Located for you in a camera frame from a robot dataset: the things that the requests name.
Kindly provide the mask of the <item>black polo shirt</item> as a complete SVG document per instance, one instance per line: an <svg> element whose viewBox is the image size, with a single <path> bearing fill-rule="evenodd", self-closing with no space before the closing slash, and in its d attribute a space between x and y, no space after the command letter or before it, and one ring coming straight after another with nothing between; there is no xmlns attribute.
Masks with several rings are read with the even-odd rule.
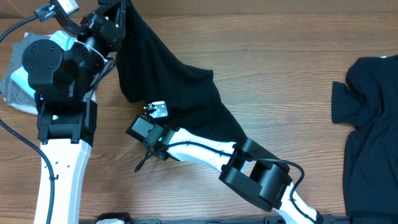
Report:
<svg viewBox="0 0 398 224"><path fill-rule="evenodd" d="M127 2L126 37L116 54L116 66L121 91L129 102L164 101L169 119L196 136L224 142L247 138L222 103L213 71L179 61L131 1Z"/></svg>

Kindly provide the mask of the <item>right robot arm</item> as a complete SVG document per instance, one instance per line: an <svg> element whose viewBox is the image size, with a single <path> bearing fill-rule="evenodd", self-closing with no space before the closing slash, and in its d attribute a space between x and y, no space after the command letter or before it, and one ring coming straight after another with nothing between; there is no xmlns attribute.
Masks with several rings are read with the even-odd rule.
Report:
<svg viewBox="0 0 398 224"><path fill-rule="evenodd" d="M127 134L142 142L145 159L195 162L219 172L219 180L245 201L266 212L275 210L286 223L323 223L322 215L296 193L305 175L296 163L282 160L247 138L219 142L186 129L152 124L136 116Z"/></svg>

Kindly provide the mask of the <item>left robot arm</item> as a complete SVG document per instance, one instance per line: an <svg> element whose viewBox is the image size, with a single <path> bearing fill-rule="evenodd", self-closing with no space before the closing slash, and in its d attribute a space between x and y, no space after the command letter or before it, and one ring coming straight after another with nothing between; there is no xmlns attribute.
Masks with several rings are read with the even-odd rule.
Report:
<svg viewBox="0 0 398 224"><path fill-rule="evenodd" d="M50 1L38 8L41 21L55 18L74 36L65 50L55 41L31 43L22 56L37 100L37 129L42 158L36 223L78 223L83 177L93 147L97 104L91 94L106 75L111 52L126 35L125 0L100 1L80 23L70 16L75 1Z"/></svg>

